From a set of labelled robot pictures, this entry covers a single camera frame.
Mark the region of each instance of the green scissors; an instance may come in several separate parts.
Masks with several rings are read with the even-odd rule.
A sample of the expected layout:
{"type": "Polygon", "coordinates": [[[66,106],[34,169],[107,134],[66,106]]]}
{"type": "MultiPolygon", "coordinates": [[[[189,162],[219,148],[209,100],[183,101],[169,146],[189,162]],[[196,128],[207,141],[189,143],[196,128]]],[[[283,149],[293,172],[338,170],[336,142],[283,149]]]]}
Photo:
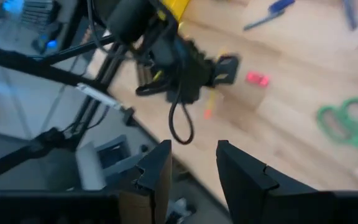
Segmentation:
{"type": "Polygon", "coordinates": [[[339,108],[324,106],[318,110],[317,122],[321,130],[333,141],[358,147],[358,117],[350,112],[352,106],[358,108],[358,98],[344,101],[339,108]],[[331,118],[335,126],[330,124],[327,118],[331,118]]]}

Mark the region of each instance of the blue pen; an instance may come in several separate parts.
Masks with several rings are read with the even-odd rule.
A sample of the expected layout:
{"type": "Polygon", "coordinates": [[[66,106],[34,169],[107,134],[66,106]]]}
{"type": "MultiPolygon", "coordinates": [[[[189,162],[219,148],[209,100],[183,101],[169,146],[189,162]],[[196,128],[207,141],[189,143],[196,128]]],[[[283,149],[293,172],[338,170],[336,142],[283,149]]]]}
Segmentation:
{"type": "Polygon", "coordinates": [[[265,22],[271,21],[274,18],[277,18],[284,14],[285,8],[293,4],[295,0],[279,0],[275,3],[273,3],[268,8],[269,15],[257,22],[253,22],[251,24],[248,24],[244,27],[244,30],[249,30],[251,28],[254,28],[256,26],[259,26],[265,22]]]}

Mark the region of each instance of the pink object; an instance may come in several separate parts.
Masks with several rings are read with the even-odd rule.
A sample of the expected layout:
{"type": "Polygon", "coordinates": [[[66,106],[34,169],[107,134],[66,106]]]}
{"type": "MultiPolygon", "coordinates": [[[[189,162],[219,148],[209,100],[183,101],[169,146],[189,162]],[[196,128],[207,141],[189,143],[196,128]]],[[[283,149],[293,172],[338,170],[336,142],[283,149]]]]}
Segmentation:
{"type": "Polygon", "coordinates": [[[266,87],[269,84],[269,78],[259,72],[248,72],[246,81],[260,87],[266,87]]]}

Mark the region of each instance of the floor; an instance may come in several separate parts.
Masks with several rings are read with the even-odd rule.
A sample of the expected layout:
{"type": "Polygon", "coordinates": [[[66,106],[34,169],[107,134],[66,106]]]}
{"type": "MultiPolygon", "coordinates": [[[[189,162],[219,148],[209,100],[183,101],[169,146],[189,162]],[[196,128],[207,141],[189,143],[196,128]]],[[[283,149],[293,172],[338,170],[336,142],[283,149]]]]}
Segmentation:
{"type": "MultiPolygon", "coordinates": [[[[31,52],[28,43],[33,35],[27,32],[27,35],[21,35],[20,40],[15,44],[5,46],[19,48],[22,52],[31,52]]],[[[72,65],[73,59],[59,63],[60,68],[67,69],[72,65]]],[[[81,59],[74,68],[76,73],[86,66],[86,62],[81,59]]],[[[0,69],[0,157],[12,152],[14,149],[25,144],[39,133],[42,123],[46,117],[55,96],[57,95],[60,85],[46,82],[38,78],[20,74],[13,71],[7,71],[11,77],[12,86],[16,90],[17,98],[22,105],[24,115],[26,116],[28,130],[19,122],[20,114],[17,114],[17,108],[12,103],[9,86],[3,79],[4,71],[0,69]]],[[[49,126],[64,127],[69,123],[74,111],[80,106],[83,96],[71,88],[67,88],[62,95],[57,112],[51,119],[49,126]]],[[[96,114],[98,118],[104,108],[100,108],[96,114]]],[[[131,153],[139,151],[143,144],[153,147],[154,142],[149,139],[142,131],[136,128],[129,128],[121,122],[123,115],[117,111],[110,110],[106,119],[96,128],[88,132],[83,140],[83,144],[93,141],[95,145],[105,143],[120,134],[126,134],[130,139],[129,146],[131,153]]],[[[23,163],[22,165],[10,170],[8,173],[0,176],[0,189],[60,189],[62,186],[70,185],[77,181],[76,178],[67,179],[68,176],[75,176],[75,162],[73,156],[64,151],[55,151],[42,160],[33,160],[23,163]],[[50,181],[50,177],[56,177],[59,174],[64,182],[50,181]]],[[[189,178],[179,182],[174,182],[172,199],[176,200],[185,197],[190,203],[194,204],[197,213],[190,217],[186,223],[230,223],[227,211],[217,204],[215,200],[200,186],[194,179],[189,178]]]]}

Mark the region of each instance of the wood grain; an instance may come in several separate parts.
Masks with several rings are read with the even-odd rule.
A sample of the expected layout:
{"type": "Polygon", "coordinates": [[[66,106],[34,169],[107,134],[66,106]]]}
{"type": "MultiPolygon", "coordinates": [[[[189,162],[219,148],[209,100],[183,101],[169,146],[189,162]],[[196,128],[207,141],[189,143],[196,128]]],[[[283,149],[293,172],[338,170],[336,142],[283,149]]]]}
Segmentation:
{"type": "MultiPolygon", "coordinates": [[[[209,89],[189,106],[193,143],[173,141],[173,155],[223,204],[215,156],[220,139],[317,189],[358,189],[358,149],[333,143],[316,124],[321,106],[358,96],[358,29],[349,31],[339,1],[299,0],[282,17],[242,31],[265,16],[273,2],[192,0],[183,16],[180,32],[207,55],[224,49],[241,56],[236,83],[216,89],[211,119],[203,118],[209,89]],[[270,85],[246,83],[249,71],[268,75],[270,85]]],[[[91,74],[103,59],[97,51],[91,74]]],[[[136,87],[134,64],[125,63],[111,93],[133,106],[137,119],[159,140],[171,139],[165,96],[137,97],[136,87]]],[[[181,110],[175,112],[175,126],[179,135],[188,135],[181,110]]]]}

